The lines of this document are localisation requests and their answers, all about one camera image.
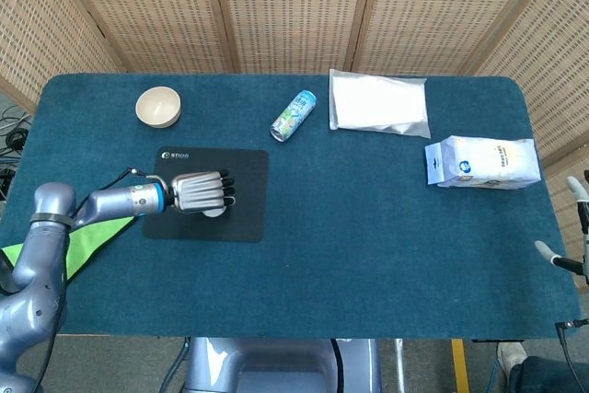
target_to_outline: floor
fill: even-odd
[[[0,113],[12,103],[0,95]],[[583,312],[589,315],[589,295],[581,297]],[[57,392],[156,392],[169,365],[176,357],[181,338],[59,336],[43,385],[47,393]],[[470,391],[486,391],[495,359],[495,344],[465,342]],[[410,393],[454,392],[456,381],[449,341],[405,341],[405,377]],[[526,341],[528,354],[563,360],[556,339]],[[31,349],[20,359],[18,370],[36,376],[46,344]],[[589,363],[589,327],[570,338],[574,361]],[[393,341],[380,341],[383,392],[397,392]],[[184,376],[179,370],[168,391],[179,391]],[[494,393],[505,386],[501,370]]]

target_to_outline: blue tablecloth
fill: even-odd
[[[159,85],[182,98],[179,121],[164,130],[134,115],[139,95]],[[270,125],[304,88],[317,108],[278,143]],[[520,191],[425,184],[428,143],[532,136],[512,80],[429,78],[431,141],[331,132],[328,89],[326,75],[57,76],[43,92],[0,241],[26,235],[43,182],[72,183],[81,198],[127,166],[152,169],[162,145],[264,149],[260,243],[146,239],[142,220],[72,282],[64,331],[506,339],[553,337],[555,321],[579,315],[571,276],[534,248],[543,239],[563,251],[544,182]]]

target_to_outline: green cloth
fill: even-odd
[[[131,216],[120,220],[103,221],[72,232],[70,234],[70,247],[65,257],[67,279],[71,279],[87,263],[94,252],[119,234],[132,220],[134,220],[134,217]],[[2,248],[13,267],[17,263],[21,250],[22,244]]]

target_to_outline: plastic bag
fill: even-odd
[[[534,140],[451,136],[425,146],[427,184],[519,189],[541,180]]]
[[[329,127],[430,138],[425,78],[329,70]]]

